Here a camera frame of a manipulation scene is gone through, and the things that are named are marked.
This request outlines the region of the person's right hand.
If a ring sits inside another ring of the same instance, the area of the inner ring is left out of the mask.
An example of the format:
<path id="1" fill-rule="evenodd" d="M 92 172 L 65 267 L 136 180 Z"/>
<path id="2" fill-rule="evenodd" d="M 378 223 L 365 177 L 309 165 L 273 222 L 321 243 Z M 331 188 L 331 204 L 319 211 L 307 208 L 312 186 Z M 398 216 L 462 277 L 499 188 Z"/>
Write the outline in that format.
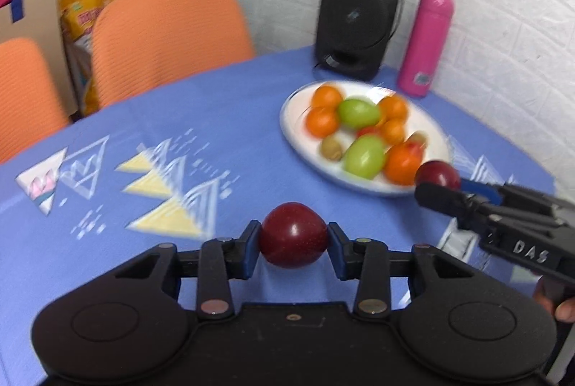
<path id="1" fill-rule="evenodd" d="M 539 303 L 550 314 L 555 316 L 557 321 L 573 324 L 575 321 L 575 301 L 574 298 L 566 299 L 562 303 L 554 301 L 549 297 L 549 288 L 553 283 L 546 277 L 540 277 L 533 293 L 534 301 Z"/>

